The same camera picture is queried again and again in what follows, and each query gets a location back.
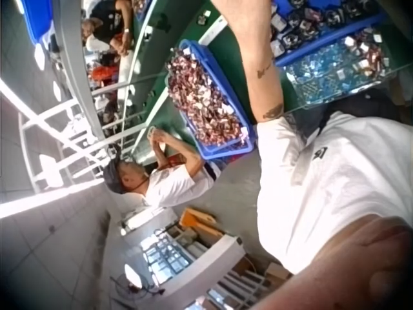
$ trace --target person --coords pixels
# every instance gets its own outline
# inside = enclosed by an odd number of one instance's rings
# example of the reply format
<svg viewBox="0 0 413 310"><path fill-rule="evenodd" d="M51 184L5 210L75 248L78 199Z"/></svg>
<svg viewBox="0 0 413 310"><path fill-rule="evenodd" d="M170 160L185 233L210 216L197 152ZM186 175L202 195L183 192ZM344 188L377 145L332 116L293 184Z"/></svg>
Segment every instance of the person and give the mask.
<svg viewBox="0 0 413 310"><path fill-rule="evenodd" d="M82 38L92 34L113 47L120 56L127 56L132 44L133 13L129 0L106 0L96 4L89 18L82 21Z"/></svg>
<svg viewBox="0 0 413 310"><path fill-rule="evenodd" d="M237 39L258 122L259 240L295 274L254 309L384 305L411 271L412 127L384 118L386 101L371 98L369 116L328 106L317 136L305 143L283 114L268 40L271 1L212 3ZM359 99L346 102L361 106Z"/></svg>
<svg viewBox="0 0 413 310"><path fill-rule="evenodd" d="M112 192L131 192L142 195L148 205L173 207L200 197L219 178L219 167L213 162L203 161L198 151L184 141L161 129L151 130L148 138L158 158L158 169L148 175L144 166L122 161L118 154L103 173ZM159 143L165 143L182 154L185 163L164 168L167 159Z"/></svg>

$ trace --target wrist tattoo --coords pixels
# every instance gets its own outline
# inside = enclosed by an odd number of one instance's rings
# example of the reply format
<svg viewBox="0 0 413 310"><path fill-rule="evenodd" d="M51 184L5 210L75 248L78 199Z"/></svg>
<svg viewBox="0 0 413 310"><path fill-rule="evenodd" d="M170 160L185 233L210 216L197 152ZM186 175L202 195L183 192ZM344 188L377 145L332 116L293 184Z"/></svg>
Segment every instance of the wrist tattoo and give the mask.
<svg viewBox="0 0 413 310"><path fill-rule="evenodd" d="M265 113L263 115L263 118L265 119L274 119L274 118L278 118L281 116L281 113L283 111L283 105L282 104L278 104L275 108L272 108L271 110L269 110L267 113Z"/></svg>
<svg viewBox="0 0 413 310"><path fill-rule="evenodd" d="M274 62L274 57L271 58L271 61L270 61L270 63L268 64L268 66L266 68L257 71L258 79L261 79L267 73L269 68L271 68L273 62Z"/></svg>

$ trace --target logo on shirt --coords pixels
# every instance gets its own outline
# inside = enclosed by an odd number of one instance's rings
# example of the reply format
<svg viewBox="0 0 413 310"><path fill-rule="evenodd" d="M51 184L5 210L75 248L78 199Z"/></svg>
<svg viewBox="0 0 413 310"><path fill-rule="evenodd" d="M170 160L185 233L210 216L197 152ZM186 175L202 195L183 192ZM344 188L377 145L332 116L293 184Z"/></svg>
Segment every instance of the logo on shirt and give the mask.
<svg viewBox="0 0 413 310"><path fill-rule="evenodd" d="M312 160L316 160L317 158L322 160L327 149L328 147L322 147L321 149L319 149L317 152L314 153L314 157L312 158Z"/></svg>

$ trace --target cable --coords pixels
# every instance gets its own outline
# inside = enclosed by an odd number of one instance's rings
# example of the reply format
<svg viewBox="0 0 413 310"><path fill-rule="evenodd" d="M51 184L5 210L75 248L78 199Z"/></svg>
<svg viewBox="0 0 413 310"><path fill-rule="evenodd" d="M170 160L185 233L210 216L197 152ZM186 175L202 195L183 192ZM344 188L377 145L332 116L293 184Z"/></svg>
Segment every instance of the cable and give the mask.
<svg viewBox="0 0 413 310"><path fill-rule="evenodd" d="M250 263L250 265L251 265L252 269L254 270L254 272L255 272L256 274L258 274L257 269L256 269L256 267L254 266L254 264L251 262L251 260L250 260L247 256L244 256L243 258L246 259L248 263Z"/></svg>

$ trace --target neck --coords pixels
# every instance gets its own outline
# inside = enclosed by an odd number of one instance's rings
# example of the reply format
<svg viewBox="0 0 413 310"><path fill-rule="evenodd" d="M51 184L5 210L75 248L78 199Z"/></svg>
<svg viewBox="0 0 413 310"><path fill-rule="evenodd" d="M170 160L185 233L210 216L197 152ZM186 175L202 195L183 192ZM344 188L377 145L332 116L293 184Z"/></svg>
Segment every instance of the neck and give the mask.
<svg viewBox="0 0 413 310"><path fill-rule="evenodd" d="M135 188L132 192L136 193L136 194L141 194L141 195L145 195L146 192L148 191L148 187L149 187L149 178L145 178L141 181L142 183L140 184L140 186L138 186L137 188Z"/></svg>

